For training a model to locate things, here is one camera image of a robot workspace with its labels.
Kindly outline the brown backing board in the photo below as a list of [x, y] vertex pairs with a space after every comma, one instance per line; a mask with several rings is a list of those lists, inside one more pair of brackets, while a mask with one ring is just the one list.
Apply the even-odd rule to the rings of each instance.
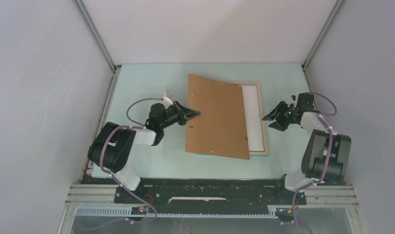
[[187, 121], [186, 152], [250, 158], [241, 86], [189, 74], [188, 108], [200, 115]]

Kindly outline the colourful balloon photo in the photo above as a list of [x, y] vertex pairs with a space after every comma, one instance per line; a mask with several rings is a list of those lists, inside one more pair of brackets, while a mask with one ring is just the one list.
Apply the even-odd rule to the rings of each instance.
[[249, 154], [266, 155], [261, 110], [256, 85], [241, 85], [244, 98]]

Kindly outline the wooden picture frame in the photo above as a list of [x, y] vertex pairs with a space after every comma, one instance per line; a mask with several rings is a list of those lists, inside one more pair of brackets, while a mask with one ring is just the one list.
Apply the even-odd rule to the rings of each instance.
[[269, 153], [260, 84], [189, 75], [186, 152], [248, 160]]

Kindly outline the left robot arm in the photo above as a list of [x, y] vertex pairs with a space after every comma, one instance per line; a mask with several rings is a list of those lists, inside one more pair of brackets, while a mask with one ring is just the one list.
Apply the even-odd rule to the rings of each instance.
[[144, 199], [145, 190], [139, 186], [141, 177], [128, 165], [133, 146], [157, 146], [164, 137], [164, 129], [174, 124], [184, 126], [200, 114], [177, 101], [173, 101], [168, 107], [157, 102], [150, 107], [144, 125], [107, 122], [89, 147], [88, 160], [127, 189], [126, 197], [131, 202], [139, 203]]

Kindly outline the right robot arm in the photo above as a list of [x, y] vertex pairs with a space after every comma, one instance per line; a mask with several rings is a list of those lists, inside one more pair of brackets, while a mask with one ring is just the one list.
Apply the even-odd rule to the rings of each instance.
[[263, 121], [270, 121], [269, 127], [281, 132], [289, 125], [299, 125], [309, 135], [300, 168], [290, 174], [284, 174], [274, 190], [274, 198], [281, 204], [288, 203], [293, 192], [302, 192], [307, 188], [325, 182], [344, 180], [349, 161], [352, 140], [340, 134], [325, 120], [338, 112], [334, 107], [332, 113], [324, 113], [315, 106], [316, 92], [292, 95], [292, 102], [279, 104]]

